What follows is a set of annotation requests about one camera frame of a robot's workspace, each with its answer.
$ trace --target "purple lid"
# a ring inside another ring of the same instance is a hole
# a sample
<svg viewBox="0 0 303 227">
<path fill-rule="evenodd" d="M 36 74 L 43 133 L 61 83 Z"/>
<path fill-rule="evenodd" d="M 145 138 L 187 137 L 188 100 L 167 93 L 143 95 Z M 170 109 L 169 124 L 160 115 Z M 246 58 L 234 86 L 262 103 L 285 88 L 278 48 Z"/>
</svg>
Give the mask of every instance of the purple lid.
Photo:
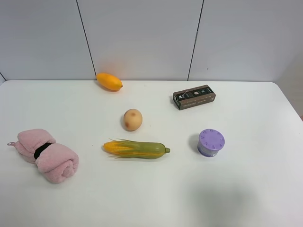
<svg viewBox="0 0 303 227">
<path fill-rule="evenodd" d="M 223 135 L 214 129 L 205 129 L 199 135 L 199 142 L 209 150 L 221 150 L 225 145 Z"/>
</svg>

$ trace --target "corn cob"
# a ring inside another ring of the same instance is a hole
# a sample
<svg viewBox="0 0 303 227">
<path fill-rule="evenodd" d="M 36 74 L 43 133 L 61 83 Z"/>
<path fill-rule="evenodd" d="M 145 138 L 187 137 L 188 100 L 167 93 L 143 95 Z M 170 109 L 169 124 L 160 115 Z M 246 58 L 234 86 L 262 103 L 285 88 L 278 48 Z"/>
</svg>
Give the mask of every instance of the corn cob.
<svg viewBox="0 0 303 227">
<path fill-rule="evenodd" d="M 136 142 L 131 140 L 113 140 L 103 145 L 105 151 L 117 157 L 139 157 L 155 159 L 170 153 L 170 149 L 161 143 Z"/>
</svg>

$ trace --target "small cardboard box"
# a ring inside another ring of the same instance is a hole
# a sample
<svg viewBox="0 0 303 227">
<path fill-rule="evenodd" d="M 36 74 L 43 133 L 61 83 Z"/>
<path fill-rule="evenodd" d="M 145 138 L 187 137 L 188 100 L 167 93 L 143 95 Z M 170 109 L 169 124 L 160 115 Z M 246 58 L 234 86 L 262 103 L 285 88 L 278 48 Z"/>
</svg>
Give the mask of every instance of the small cardboard box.
<svg viewBox="0 0 303 227">
<path fill-rule="evenodd" d="M 213 102 L 216 94 L 208 85 L 174 92 L 173 100 L 179 110 L 184 110 L 196 105 Z"/>
</svg>

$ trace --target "rolled towel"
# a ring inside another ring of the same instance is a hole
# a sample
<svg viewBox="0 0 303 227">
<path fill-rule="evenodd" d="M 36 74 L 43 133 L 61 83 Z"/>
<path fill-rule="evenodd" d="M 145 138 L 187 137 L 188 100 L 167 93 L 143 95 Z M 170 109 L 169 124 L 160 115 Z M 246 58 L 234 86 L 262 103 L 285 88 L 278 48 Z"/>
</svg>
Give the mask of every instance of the rolled towel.
<svg viewBox="0 0 303 227">
<path fill-rule="evenodd" d="M 8 143 L 9 146 L 14 146 L 19 154 L 30 163 L 35 163 L 34 154 L 36 150 L 46 143 L 56 143 L 56 140 L 43 129 L 31 129 L 22 131 L 17 136 L 16 143 Z"/>
<path fill-rule="evenodd" d="M 23 131 L 18 134 L 14 146 L 20 155 L 30 163 L 36 163 L 38 170 L 52 183 L 60 183 L 73 176 L 79 164 L 78 155 L 56 140 L 43 129 Z"/>
<path fill-rule="evenodd" d="M 60 143 L 49 145 L 37 158 L 38 170 L 52 183 L 73 176 L 79 164 L 78 155 Z"/>
</svg>

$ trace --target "round container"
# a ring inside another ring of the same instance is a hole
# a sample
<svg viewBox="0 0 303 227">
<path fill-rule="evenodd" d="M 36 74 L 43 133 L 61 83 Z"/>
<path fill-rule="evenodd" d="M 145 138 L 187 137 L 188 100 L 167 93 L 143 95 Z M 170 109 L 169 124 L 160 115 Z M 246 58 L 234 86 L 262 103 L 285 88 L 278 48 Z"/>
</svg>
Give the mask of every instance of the round container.
<svg viewBox="0 0 303 227">
<path fill-rule="evenodd" d="M 214 129 L 205 129 L 199 135 L 198 150 L 206 157 L 215 156 L 225 145 L 223 135 Z"/>
</svg>

